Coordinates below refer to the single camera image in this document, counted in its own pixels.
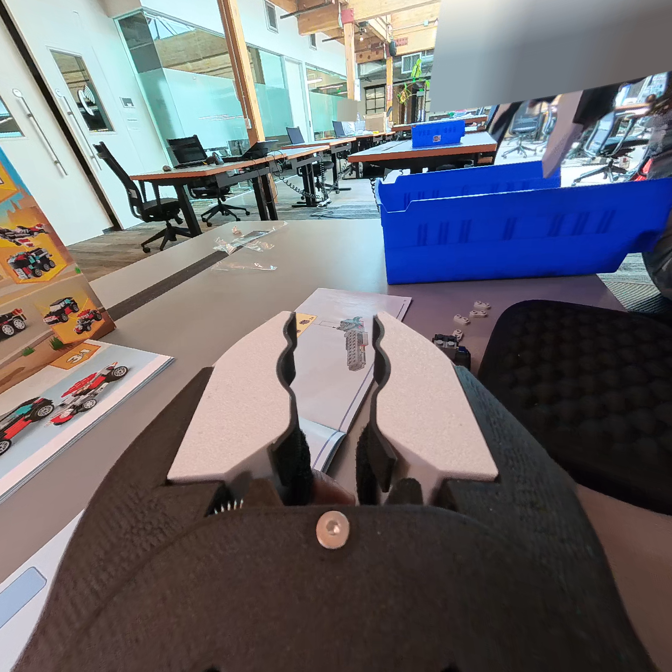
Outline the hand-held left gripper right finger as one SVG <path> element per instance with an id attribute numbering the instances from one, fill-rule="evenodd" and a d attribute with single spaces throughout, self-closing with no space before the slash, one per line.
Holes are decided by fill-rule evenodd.
<path id="1" fill-rule="evenodd" d="M 499 472 L 458 377 L 465 369 L 407 325 L 374 316 L 370 418 L 356 450 L 357 499 L 430 505 L 446 480 Z"/>

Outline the partly built lego model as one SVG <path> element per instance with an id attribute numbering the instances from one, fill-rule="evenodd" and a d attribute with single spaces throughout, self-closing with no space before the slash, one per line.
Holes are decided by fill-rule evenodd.
<path id="1" fill-rule="evenodd" d="M 435 334 L 432 343 L 442 350 L 455 366 L 461 366 L 466 368 L 466 370 L 471 370 L 471 354 L 469 350 L 461 344 L 463 337 L 464 332 L 460 329 L 455 329 L 450 335 L 441 333 Z"/>

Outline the closed lego instruction booklet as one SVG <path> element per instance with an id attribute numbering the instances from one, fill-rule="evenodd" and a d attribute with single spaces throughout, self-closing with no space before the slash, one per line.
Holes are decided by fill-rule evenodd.
<path id="1" fill-rule="evenodd" d="M 174 362 L 86 340 L 1 393 L 1 501 Z"/>

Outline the hanging green plant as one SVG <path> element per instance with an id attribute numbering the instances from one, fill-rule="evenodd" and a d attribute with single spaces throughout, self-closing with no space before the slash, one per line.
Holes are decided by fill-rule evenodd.
<path id="1" fill-rule="evenodd" d="M 395 84 L 395 97 L 399 105 L 409 107 L 411 102 L 427 97 L 433 68 L 433 53 L 401 57 L 401 80 Z"/>

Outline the lego set box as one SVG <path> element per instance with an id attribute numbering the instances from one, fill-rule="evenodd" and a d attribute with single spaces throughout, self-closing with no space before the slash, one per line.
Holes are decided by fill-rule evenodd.
<path id="1" fill-rule="evenodd" d="M 1 151 L 1 392 L 115 327 Z"/>

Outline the blue plastic bin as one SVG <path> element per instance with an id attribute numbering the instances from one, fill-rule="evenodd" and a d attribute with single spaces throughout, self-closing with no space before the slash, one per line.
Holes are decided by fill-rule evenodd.
<path id="1" fill-rule="evenodd" d="M 615 272 L 667 226 L 671 178 L 560 186 L 541 162 L 378 180 L 389 284 Z"/>

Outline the empty clear plastic bag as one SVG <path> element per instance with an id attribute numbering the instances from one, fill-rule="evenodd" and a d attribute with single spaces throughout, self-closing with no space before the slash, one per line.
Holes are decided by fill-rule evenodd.
<path id="1" fill-rule="evenodd" d="M 269 229 L 257 229 L 245 234 L 235 229 L 231 241 L 217 239 L 213 249 L 216 252 L 225 253 L 228 256 L 243 249 L 259 253 L 269 251 L 275 247 L 275 234 L 284 230 L 287 225 L 288 222 L 280 221 L 273 224 Z"/>
<path id="2" fill-rule="evenodd" d="M 220 272 L 237 272 L 237 271 L 257 271 L 257 272 L 274 272 L 278 269 L 273 264 L 262 264 L 254 261 L 237 261 L 232 257 L 218 261 L 212 266 L 212 270 Z"/>

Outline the black textured pad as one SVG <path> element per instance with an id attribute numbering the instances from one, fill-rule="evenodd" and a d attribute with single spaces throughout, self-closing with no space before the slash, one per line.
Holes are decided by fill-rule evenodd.
<path id="1" fill-rule="evenodd" d="M 671 325 L 550 300 L 508 307 L 482 384 L 577 483 L 671 515 Z"/>

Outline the wooden top office desk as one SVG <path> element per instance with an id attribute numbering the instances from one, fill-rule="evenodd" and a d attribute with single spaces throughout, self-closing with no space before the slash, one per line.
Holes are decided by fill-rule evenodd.
<path id="1" fill-rule="evenodd" d="M 327 149 L 327 145 L 290 147 L 274 150 L 267 155 L 270 174 L 302 197 L 291 205 L 293 209 L 322 208 L 331 203 L 326 187 L 316 184 L 314 172 L 314 166 L 317 166 L 317 174 L 321 175 L 321 154 Z M 284 167 L 290 167 L 301 177 L 301 187 L 284 177 Z"/>
<path id="2" fill-rule="evenodd" d="M 386 142 L 351 154 L 349 163 L 371 164 L 383 169 L 410 169 L 412 174 L 430 172 L 441 166 L 490 165 L 497 153 L 497 141 L 487 132 L 465 134 L 461 142 L 442 147 L 413 147 L 412 140 Z"/>
<path id="3" fill-rule="evenodd" d="M 266 157 L 251 161 L 238 161 L 236 163 L 208 164 L 195 167 L 186 167 L 184 169 L 173 169 L 171 171 L 152 171 L 145 174 L 130 175 L 135 181 L 147 181 L 157 186 L 174 187 L 177 199 L 180 202 L 183 219 L 187 227 L 195 237 L 201 235 L 202 231 L 197 222 L 194 209 L 189 201 L 187 186 L 197 185 L 200 181 L 214 176 L 219 187 L 233 186 L 242 181 L 258 177 L 260 173 L 268 171 Z"/>

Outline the wooden support post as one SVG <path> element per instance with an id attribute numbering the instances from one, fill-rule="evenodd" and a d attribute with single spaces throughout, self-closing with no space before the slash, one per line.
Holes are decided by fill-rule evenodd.
<path id="1" fill-rule="evenodd" d="M 217 1 L 217 5 L 229 49 L 234 84 L 247 129 L 248 141 L 250 147 L 254 147 L 258 142 L 265 140 L 265 135 L 238 4 L 237 1 Z M 270 173 L 268 171 L 260 173 L 258 177 L 253 178 L 252 184 L 260 218 L 263 221 L 277 220 L 276 194 L 273 191 Z"/>

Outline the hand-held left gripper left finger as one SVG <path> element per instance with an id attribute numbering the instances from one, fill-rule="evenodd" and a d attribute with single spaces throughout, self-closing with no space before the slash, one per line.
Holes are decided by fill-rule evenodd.
<path id="1" fill-rule="evenodd" d="M 268 479 L 286 505 L 306 505 L 313 472 L 291 382 L 296 315 L 282 311 L 235 343 L 212 374 L 167 474 L 171 484 L 224 483 L 241 500 Z"/>

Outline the small blue storage bin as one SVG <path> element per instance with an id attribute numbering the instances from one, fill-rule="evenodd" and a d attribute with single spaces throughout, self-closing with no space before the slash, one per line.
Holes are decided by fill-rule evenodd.
<path id="1" fill-rule="evenodd" d="M 414 148 L 433 148 L 458 145 L 466 132 L 463 119 L 444 119 L 414 124 L 411 142 Z"/>

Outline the open lego instruction booklet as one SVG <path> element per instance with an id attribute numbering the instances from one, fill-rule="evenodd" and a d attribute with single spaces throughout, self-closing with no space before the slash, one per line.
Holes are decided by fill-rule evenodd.
<path id="1" fill-rule="evenodd" d="M 411 302 L 319 288 L 297 308 L 292 389 L 315 470 L 327 470 L 372 384 L 374 316 L 385 312 L 401 321 Z"/>

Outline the white door with window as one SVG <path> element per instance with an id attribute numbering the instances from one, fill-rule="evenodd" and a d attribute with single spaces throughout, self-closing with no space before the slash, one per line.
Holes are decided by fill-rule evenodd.
<path id="1" fill-rule="evenodd" d="M 104 190 L 110 206 L 123 229 L 130 227 L 130 214 L 126 191 L 103 159 L 98 155 L 96 145 L 105 142 L 113 148 L 119 139 L 116 123 L 110 108 L 100 96 L 100 78 L 93 69 L 91 55 L 81 51 L 67 50 L 58 46 L 47 46 L 47 65 L 54 66 L 50 83 L 57 102 L 70 123 L 73 134 L 81 147 L 101 189 Z"/>

